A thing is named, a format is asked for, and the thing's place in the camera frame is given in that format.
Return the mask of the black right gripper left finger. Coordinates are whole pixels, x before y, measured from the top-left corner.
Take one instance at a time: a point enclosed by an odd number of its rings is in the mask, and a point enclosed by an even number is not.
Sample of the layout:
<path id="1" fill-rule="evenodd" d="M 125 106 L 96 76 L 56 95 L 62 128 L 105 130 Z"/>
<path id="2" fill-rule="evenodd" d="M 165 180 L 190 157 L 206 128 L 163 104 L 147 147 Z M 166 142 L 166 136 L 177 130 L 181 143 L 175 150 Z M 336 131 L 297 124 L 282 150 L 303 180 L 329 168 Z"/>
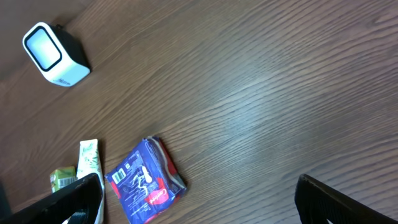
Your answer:
<path id="1" fill-rule="evenodd" d="M 10 224 L 94 223 L 103 198 L 98 174 L 91 173 L 1 220 Z"/>

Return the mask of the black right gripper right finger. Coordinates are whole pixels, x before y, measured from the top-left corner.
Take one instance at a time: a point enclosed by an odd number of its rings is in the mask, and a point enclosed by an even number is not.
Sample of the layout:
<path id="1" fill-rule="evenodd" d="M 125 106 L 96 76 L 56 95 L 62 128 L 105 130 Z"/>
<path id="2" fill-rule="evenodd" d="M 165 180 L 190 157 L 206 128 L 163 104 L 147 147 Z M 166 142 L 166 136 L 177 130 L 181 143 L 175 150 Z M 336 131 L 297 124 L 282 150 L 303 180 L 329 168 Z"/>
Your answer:
<path id="1" fill-rule="evenodd" d="M 302 223 L 385 223 L 393 220 L 313 177 L 302 174 L 295 189 L 295 205 Z"/>

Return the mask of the green snack packet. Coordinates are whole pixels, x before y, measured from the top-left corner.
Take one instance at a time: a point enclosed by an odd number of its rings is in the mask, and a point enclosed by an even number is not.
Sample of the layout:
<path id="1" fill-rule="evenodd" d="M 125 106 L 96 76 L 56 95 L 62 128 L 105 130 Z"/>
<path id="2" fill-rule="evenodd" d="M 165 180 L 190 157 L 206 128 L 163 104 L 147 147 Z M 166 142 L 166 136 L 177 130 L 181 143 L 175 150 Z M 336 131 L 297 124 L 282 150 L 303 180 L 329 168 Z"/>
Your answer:
<path id="1" fill-rule="evenodd" d="M 50 174 L 52 193 L 70 185 L 74 181 L 76 181 L 76 171 L 74 166 L 55 169 Z"/>

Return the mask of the white tube gold cap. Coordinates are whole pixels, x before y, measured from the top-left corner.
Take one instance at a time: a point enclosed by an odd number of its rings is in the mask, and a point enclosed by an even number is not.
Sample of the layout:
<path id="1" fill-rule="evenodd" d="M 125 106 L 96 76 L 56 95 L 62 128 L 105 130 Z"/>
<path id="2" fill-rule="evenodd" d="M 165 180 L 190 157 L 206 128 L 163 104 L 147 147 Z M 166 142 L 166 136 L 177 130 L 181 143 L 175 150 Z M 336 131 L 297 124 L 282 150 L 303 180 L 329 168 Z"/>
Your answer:
<path id="1" fill-rule="evenodd" d="M 83 178 L 84 176 L 95 173 L 99 177 L 101 189 L 102 189 L 102 199 L 99 205 L 98 214 L 96 216 L 96 220 L 94 224 L 103 224 L 104 221 L 104 180 L 101 168 L 100 154 L 98 149 L 98 140 L 90 139 L 80 141 L 80 153 L 78 160 L 78 167 L 75 175 L 71 175 L 69 177 L 69 181 L 58 180 L 58 186 L 61 187 L 61 184 L 67 186 L 74 181 Z"/>

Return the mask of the purple pad package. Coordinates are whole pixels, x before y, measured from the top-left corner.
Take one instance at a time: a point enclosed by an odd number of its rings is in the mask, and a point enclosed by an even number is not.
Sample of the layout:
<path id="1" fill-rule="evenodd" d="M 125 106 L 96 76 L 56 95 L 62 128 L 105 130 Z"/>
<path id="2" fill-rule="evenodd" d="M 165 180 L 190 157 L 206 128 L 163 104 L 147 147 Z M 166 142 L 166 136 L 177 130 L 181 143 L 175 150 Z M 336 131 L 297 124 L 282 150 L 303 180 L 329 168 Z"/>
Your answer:
<path id="1" fill-rule="evenodd" d="M 149 223 L 187 190 L 157 136 L 144 138 L 105 177 L 134 224 Z"/>

